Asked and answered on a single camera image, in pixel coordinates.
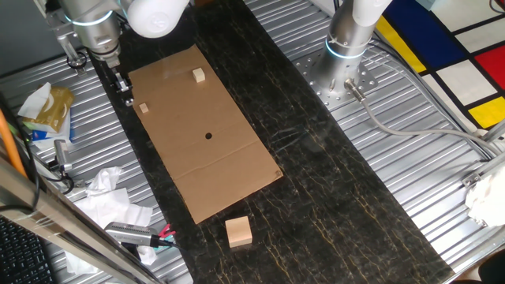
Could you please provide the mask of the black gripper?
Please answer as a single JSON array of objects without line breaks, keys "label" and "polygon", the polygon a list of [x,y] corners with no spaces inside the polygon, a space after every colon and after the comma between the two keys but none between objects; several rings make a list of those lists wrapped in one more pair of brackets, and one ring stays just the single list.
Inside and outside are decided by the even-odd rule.
[{"label": "black gripper", "polygon": [[131,107],[134,103],[133,93],[130,90],[129,82],[122,75],[119,58],[107,58],[105,64],[107,66],[107,74],[110,76],[110,79],[114,81],[118,92],[122,93],[122,102],[127,107]]}]

